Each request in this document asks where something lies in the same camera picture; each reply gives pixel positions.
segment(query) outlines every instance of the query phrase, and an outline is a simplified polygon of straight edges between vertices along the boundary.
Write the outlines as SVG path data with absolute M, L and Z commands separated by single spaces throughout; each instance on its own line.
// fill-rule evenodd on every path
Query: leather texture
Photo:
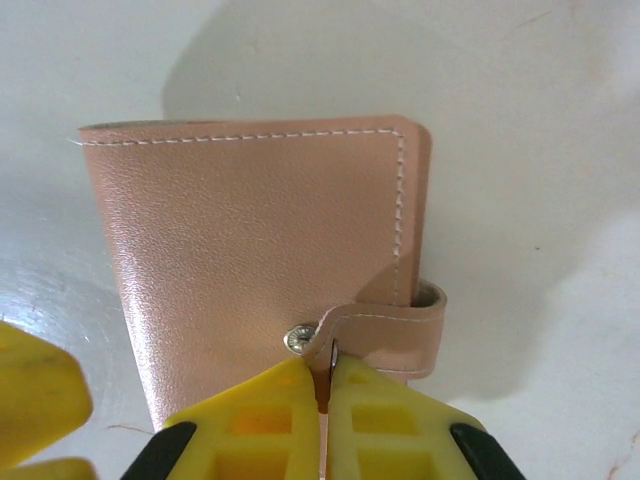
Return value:
M 333 337 L 382 370 L 431 371 L 444 294 L 410 307 L 426 129 L 381 116 L 80 134 L 156 428 L 287 358 L 298 324 L 322 320 L 317 371 Z

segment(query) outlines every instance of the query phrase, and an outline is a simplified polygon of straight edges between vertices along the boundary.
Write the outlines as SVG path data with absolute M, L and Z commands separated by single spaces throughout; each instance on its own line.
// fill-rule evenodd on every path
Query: white surface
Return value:
M 638 2 L 20 1 L 0 19 L 0 306 L 80 358 L 96 407 L 41 458 L 116 478 L 150 429 L 76 127 L 394 112 L 433 134 L 423 273 L 450 296 L 417 386 L 528 478 L 640 478 Z

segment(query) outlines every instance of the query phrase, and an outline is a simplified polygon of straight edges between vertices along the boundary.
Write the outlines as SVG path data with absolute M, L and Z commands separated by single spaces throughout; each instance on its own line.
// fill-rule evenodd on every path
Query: leather cover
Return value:
M 397 116 L 81 129 L 153 423 L 285 359 L 340 345 L 433 368 L 444 295 L 418 296 L 430 137 Z

